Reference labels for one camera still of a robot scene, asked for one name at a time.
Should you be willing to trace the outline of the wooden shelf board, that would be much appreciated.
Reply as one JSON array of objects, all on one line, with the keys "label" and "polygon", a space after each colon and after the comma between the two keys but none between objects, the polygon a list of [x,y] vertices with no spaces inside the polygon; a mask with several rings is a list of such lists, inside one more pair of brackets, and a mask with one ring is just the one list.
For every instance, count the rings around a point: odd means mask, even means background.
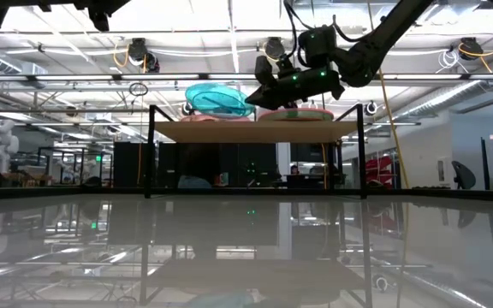
[{"label": "wooden shelf board", "polygon": [[330,143],[356,132],[353,121],[156,121],[177,143]]}]

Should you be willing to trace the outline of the red object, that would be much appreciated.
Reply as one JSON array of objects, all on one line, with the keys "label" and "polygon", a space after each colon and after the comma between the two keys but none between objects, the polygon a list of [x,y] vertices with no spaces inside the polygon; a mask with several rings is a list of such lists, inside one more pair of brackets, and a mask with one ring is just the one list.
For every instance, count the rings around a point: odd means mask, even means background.
[{"label": "red object", "polygon": [[390,156],[368,160],[365,164],[366,181],[368,183],[377,182],[385,187],[392,187],[394,173],[391,166],[392,160]]}]

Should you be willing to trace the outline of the dark office chair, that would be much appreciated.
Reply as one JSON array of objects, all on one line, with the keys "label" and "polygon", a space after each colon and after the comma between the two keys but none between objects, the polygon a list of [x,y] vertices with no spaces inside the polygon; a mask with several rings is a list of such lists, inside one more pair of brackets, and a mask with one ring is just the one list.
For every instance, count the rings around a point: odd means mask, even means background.
[{"label": "dark office chair", "polygon": [[464,164],[457,161],[451,162],[455,172],[454,182],[457,184],[458,189],[470,190],[476,184],[476,177],[474,173]]}]

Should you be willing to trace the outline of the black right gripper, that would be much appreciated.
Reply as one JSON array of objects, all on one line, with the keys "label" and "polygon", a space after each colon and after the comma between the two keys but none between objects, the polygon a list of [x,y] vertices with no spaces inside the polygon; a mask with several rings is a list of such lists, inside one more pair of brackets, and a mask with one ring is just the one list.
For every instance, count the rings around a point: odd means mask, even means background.
[{"label": "black right gripper", "polygon": [[289,102],[330,92],[339,99],[345,92],[340,75],[331,69],[312,68],[279,79],[276,86],[260,86],[246,98],[246,102],[267,110],[288,108]]}]

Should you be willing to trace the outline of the long ceiling light bar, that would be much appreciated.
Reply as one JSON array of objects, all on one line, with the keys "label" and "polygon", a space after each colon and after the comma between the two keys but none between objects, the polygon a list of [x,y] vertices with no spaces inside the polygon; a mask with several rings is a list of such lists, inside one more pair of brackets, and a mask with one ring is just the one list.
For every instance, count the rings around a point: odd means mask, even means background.
[{"label": "long ceiling light bar", "polygon": [[[493,80],[493,74],[384,74],[385,80]],[[253,74],[64,74],[0,75],[0,81],[255,80]]]}]

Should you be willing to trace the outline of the black metal shelf frame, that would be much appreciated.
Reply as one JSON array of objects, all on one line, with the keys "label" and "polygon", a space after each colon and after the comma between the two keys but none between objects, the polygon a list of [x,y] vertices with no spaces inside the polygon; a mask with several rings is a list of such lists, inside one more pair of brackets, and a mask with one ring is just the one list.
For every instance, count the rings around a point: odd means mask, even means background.
[{"label": "black metal shelf frame", "polygon": [[[152,166],[155,160],[154,133],[156,132],[156,130],[154,129],[154,124],[156,121],[154,120],[154,117],[157,112],[158,112],[158,107],[156,105],[152,105],[149,108],[149,118],[147,121],[148,123],[148,139],[146,145],[147,153],[144,155],[146,169],[145,169],[145,183],[144,183],[143,193],[146,198],[150,198],[154,193],[152,184],[155,182],[155,179],[153,178]],[[356,104],[354,105],[354,107],[347,110],[345,113],[343,113],[341,116],[336,118],[334,121],[353,121],[357,124],[356,133],[358,135],[358,142],[359,142],[358,153],[360,155],[360,159],[364,160],[365,159],[365,121],[363,118],[363,107],[360,104]],[[341,139],[342,138],[338,139],[337,141],[333,141],[330,143],[323,143],[323,144],[326,144],[329,147],[331,147],[333,145],[336,145],[339,141],[341,141]]]}]

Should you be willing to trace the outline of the black upright pole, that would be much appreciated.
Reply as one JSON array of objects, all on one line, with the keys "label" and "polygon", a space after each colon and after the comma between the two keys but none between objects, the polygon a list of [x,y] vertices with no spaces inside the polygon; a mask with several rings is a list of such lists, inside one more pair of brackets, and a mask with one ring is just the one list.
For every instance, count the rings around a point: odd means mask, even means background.
[{"label": "black upright pole", "polygon": [[486,142],[485,139],[481,137],[481,152],[482,152],[482,164],[483,164],[483,178],[484,178],[484,190],[489,191],[490,190],[490,171],[489,171],[489,164],[488,164],[488,156],[487,156],[487,149],[486,149]]}]

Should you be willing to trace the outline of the black metal workstation frame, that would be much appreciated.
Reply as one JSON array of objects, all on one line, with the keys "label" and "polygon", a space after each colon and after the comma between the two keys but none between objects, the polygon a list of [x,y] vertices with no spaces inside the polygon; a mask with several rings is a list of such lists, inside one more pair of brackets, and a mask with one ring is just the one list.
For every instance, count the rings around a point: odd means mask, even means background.
[{"label": "black metal workstation frame", "polygon": [[107,151],[39,147],[37,165],[46,186],[110,187],[114,181],[114,156]]}]

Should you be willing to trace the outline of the teal translucent plastic plate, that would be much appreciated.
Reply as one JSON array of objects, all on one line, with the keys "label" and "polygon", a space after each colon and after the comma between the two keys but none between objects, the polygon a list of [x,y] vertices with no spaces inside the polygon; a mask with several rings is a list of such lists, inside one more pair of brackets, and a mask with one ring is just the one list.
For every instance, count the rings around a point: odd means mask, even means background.
[{"label": "teal translucent plastic plate", "polygon": [[217,83],[190,86],[185,96],[190,106],[204,115],[248,117],[255,110],[253,105],[246,102],[246,94]]}]

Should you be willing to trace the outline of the black cabinet row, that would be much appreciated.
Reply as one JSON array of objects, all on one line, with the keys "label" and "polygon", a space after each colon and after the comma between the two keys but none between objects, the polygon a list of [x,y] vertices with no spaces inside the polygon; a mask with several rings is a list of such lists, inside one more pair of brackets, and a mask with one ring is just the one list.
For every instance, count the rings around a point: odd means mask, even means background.
[{"label": "black cabinet row", "polygon": [[[160,143],[154,149],[153,187],[178,185],[187,143]],[[227,187],[270,185],[278,179],[276,145],[209,144],[213,150],[214,180],[220,176]],[[114,186],[143,187],[146,143],[119,142],[114,147]]]}]

